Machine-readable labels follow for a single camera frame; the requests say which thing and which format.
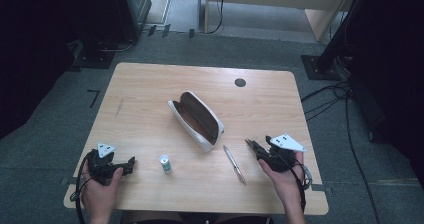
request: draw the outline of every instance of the person's left hand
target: person's left hand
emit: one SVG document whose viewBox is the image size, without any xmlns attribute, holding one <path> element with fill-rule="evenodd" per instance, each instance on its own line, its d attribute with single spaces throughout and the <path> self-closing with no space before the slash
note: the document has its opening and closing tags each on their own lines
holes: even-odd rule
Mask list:
<svg viewBox="0 0 424 224">
<path fill-rule="evenodd" d="M 84 181 L 91 178 L 88 171 L 88 161 L 82 169 Z M 90 215 L 90 223 L 109 223 L 116 204 L 116 192 L 122 178 L 123 169 L 118 168 L 113 173 L 109 186 L 103 186 L 95 180 L 88 181 L 81 190 L 81 201 Z"/>
</svg>

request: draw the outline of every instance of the pen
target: pen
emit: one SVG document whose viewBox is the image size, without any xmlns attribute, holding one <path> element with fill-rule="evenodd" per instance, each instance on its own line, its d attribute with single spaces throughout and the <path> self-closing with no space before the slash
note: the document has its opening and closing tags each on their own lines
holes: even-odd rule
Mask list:
<svg viewBox="0 0 424 224">
<path fill-rule="evenodd" d="M 234 160 L 233 155 L 231 155 L 230 150 L 225 145 L 224 145 L 224 151 L 225 151 L 225 154 L 227 154 L 228 159 L 230 159 L 231 164 L 233 164 L 234 171 L 236 172 L 239 181 L 243 183 L 244 185 L 246 185 L 246 180 L 244 179 L 243 174 L 241 174 L 240 168 L 238 167 L 236 161 Z"/>
</svg>

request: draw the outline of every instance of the small bottle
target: small bottle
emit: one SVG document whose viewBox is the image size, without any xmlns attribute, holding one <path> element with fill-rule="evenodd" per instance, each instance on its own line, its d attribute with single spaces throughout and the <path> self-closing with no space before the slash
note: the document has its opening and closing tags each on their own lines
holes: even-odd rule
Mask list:
<svg viewBox="0 0 424 224">
<path fill-rule="evenodd" d="M 169 162 L 169 158 L 167 155 L 162 155 L 159 157 L 160 164 L 162 164 L 163 171 L 166 174 L 170 174 L 172 172 L 171 163 Z"/>
</svg>

